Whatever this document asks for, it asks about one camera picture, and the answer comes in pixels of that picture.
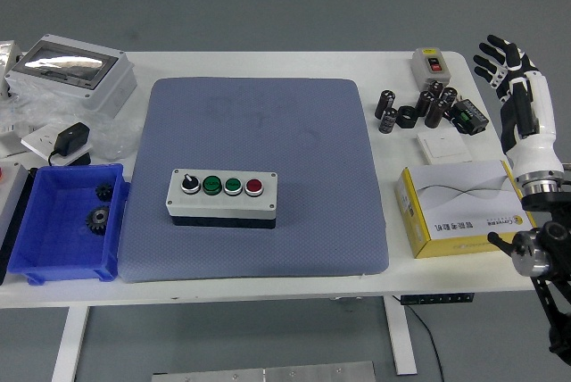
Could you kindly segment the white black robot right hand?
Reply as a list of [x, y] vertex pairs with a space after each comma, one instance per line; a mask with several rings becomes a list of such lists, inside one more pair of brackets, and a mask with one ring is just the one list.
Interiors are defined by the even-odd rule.
[[547, 79], [508, 40], [490, 35], [479, 49], [474, 72], [495, 90], [501, 103], [501, 148], [514, 176], [561, 179], [564, 168], [554, 150], [557, 133]]

